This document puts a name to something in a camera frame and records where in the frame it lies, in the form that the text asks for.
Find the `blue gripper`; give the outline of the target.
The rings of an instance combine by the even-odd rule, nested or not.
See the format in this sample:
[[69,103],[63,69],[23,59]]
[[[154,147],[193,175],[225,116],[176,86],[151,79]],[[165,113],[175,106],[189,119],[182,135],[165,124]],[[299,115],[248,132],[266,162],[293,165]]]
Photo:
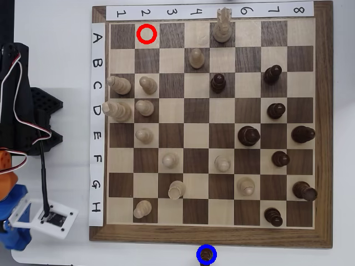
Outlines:
[[[11,216],[13,210],[27,193],[28,191],[25,185],[15,185],[13,187],[8,196],[1,201],[1,221],[5,221]],[[23,251],[32,240],[30,229],[26,228],[11,227],[5,229],[4,225],[1,225],[0,235],[1,243],[9,250]]]

